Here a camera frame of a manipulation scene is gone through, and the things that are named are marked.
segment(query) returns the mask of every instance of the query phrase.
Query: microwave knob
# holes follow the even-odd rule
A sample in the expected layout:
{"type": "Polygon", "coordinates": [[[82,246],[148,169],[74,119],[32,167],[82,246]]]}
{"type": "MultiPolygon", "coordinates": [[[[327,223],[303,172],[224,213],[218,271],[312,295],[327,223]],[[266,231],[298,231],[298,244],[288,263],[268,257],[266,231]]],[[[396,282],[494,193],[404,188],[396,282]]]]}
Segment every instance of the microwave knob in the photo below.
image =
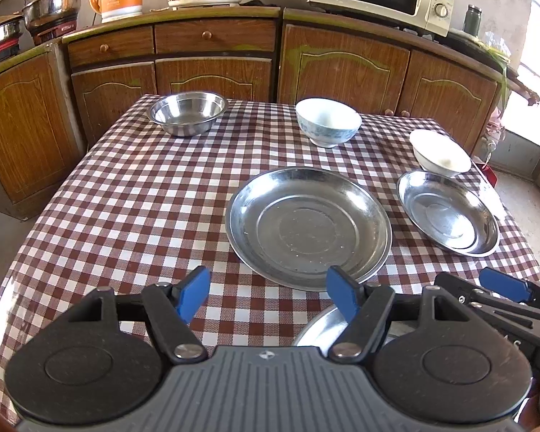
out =
{"type": "Polygon", "coordinates": [[[446,8],[446,6],[444,6],[442,3],[438,3],[434,7],[434,12],[438,18],[445,18],[448,15],[448,8],[446,8]]]}

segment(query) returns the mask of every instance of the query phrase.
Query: blue and white bowl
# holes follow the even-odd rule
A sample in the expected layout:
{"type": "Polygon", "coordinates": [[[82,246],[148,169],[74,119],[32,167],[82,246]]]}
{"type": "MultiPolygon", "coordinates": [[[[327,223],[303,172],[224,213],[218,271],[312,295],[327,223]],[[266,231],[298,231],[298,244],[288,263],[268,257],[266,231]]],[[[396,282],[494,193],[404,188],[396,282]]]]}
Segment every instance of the blue and white bowl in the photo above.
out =
{"type": "Polygon", "coordinates": [[[296,118],[316,146],[333,148],[353,138],[362,118],[347,105],[330,99],[311,98],[296,104],[296,118]]]}

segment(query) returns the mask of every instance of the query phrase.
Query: drawer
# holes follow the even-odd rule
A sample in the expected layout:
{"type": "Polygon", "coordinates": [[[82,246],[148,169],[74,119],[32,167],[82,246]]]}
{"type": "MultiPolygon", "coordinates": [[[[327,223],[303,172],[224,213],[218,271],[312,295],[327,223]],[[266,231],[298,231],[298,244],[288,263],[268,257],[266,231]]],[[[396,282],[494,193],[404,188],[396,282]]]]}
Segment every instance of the drawer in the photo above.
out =
{"type": "Polygon", "coordinates": [[[274,51],[276,22],[262,18],[197,19],[156,24],[156,53],[274,51]]]}
{"type": "Polygon", "coordinates": [[[154,53],[152,26],[122,29],[68,44],[72,68],[154,53]]]}

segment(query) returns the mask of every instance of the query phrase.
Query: table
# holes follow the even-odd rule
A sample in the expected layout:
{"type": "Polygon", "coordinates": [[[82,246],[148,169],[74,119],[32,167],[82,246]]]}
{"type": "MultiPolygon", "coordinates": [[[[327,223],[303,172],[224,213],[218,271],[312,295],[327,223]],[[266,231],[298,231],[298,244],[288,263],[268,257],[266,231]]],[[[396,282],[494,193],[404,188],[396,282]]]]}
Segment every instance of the table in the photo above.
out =
{"type": "MultiPolygon", "coordinates": [[[[540,268],[514,219],[500,224],[500,248],[472,259],[442,251],[402,210],[396,181],[418,168],[410,131],[444,132],[433,120],[364,116],[358,134],[331,150],[312,145],[293,106],[230,101],[207,133],[172,138],[148,121],[157,100],[145,95],[70,174],[39,217],[0,288],[0,413],[16,415],[4,393],[13,352],[93,288],[137,293],[158,281],[178,282],[197,265],[212,271],[206,306],[190,327],[205,346],[289,345],[320,310],[326,293],[280,287],[254,274],[232,251],[225,205],[239,185],[285,166],[334,170],[367,188],[386,209],[392,251],[375,279],[419,293],[439,271],[475,278],[490,266],[532,280],[540,268]]],[[[477,171],[458,177],[471,189],[477,171]]],[[[122,330],[143,336],[142,324],[122,330]]]]}

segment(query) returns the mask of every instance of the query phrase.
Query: plate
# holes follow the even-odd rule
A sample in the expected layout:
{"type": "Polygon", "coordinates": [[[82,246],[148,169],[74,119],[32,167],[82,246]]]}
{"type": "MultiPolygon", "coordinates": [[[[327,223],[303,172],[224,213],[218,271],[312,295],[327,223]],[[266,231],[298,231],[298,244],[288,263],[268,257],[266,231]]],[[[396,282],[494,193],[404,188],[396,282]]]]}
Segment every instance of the plate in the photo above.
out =
{"type": "Polygon", "coordinates": [[[371,194],[311,167],[271,170],[244,184],[226,207],[226,233],[252,270],[303,291],[325,291],[331,265],[364,282],[392,245],[390,220],[371,194]]]}
{"type": "Polygon", "coordinates": [[[410,220],[441,247],[469,257],[485,257],[498,248],[496,218],[458,182],[413,170],[398,179],[397,193],[410,220]]]}
{"type": "MultiPolygon", "coordinates": [[[[317,346],[323,356],[328,356],[328,350],[346,329],[348,323],[336,306],[328,307],[318,313],[308,325],[298,334],[292,346],[317,346]]],[[[390,325],[386,341],[389,343],[403,334],[416,329],[415,322],[393,321],[390,325]]]]}

